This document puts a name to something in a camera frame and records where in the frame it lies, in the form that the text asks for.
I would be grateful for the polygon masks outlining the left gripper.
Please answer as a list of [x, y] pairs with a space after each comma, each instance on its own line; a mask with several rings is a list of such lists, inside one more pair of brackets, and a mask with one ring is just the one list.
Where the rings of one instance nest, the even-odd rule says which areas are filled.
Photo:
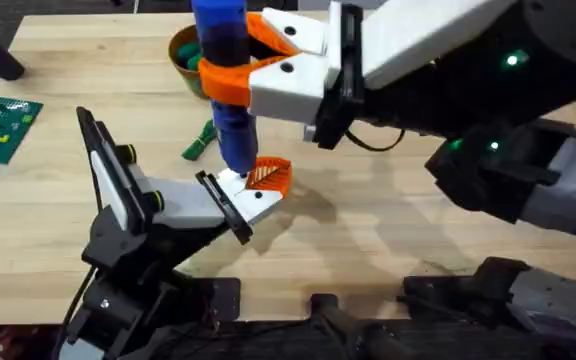
[[94, 171], [102, 209], [82, 259], [121, 280], [161, 278], [231, 232], [243, 245], [292, 186], [292, 162], [258, 156], [241, 175], [201, 171], [191, 182]]

